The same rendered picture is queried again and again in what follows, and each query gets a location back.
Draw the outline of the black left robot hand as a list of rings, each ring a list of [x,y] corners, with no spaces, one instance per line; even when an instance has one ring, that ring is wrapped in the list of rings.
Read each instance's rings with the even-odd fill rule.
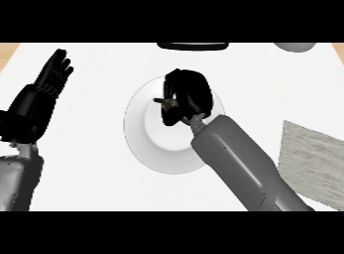
[[[43,137],[73,72],[67,51],[57,49],[36,81],[24,86],[9,109],[0,110],[2,142],[35,144]]]

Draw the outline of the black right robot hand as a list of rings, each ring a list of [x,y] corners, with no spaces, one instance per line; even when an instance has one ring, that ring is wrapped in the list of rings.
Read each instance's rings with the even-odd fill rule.
[[[191,120],[200,114],[206,118],[212,116],[213,92],[204,75],[197,71],[176,68],[166,74],[163,98],[175,98],[179,105],[170,111],[161,109],[166,126],[173,126],[184,119]]]

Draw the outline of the dark eggplant with brown stem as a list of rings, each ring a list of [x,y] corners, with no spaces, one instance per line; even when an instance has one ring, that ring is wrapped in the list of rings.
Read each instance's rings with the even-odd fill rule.
[[[178,108],[178,100],[175,98],[154,98],[153,101],[161,105],[164,111],[170,111]]]

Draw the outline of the white round plate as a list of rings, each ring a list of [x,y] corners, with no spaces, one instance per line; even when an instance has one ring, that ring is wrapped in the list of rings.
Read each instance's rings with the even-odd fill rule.
[[[191,141],[191,127],[179,122],[163,124],[161,104],[164,77],[151,79],[136,90],[126,107],[123,134],[129,150],[138,161],[156,172],[170,175],[197,171],[206,163],[198,157]]]

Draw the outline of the grey woven placemat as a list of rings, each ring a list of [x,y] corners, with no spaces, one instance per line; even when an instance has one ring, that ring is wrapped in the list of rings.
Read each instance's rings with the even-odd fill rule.
[[[278,170],[299,194],[344,211],[344,141],[286,121]]]

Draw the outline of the black flat object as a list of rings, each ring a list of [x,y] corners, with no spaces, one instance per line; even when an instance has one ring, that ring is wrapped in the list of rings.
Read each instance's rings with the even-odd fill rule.
[[[222,51],[229,43],[187,44],[187,43],[157,43],[157,46],[166,50],[175,51]]]

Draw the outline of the grey rounded object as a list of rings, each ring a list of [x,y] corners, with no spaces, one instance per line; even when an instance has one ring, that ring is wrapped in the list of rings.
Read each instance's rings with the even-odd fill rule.
[[[293,53],[305,53],[315,47],[315,43],[275,43],[275,45]]]

